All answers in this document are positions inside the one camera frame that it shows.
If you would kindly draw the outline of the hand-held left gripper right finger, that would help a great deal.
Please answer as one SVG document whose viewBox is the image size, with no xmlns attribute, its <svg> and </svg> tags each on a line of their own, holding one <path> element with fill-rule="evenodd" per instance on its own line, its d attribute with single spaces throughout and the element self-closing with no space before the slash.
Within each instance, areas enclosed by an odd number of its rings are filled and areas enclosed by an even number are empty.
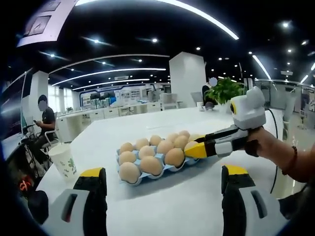
<svg viewBox="0 0 315 236">
<path fill-rule="evenodd" d="M 276 236 L 288 223 L 279 201 L 242 167 L 222 166 L 221 193 L 224 236 Z"/>
</svg>

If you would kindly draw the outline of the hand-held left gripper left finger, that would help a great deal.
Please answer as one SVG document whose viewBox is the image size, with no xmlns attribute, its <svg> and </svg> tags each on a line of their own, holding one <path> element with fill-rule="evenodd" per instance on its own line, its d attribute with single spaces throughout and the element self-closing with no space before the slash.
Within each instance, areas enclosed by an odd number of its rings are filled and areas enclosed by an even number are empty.
<svg viewBox="0 0 315 236">
<path fill-rule="evenodd" d="M 43 230 L 49 236 L 106 236 L 106 196 L 105 168 L 84 171 L 53 202 Z"/>
</svg>

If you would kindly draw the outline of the person's right hand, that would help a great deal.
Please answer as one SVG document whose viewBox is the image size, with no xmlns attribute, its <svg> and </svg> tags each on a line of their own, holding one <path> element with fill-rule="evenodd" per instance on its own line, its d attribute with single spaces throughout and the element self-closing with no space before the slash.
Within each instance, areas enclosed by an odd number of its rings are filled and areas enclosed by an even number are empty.
<svg viewBox="0 0 315 236">
<path fill-rule="evenodd" d="M 274 136 L 263 127 L 251 130 L 244 150 L 248 155 L 254 157 L 268 158 L 269 148 L 272 146 Z"/>
</svg>

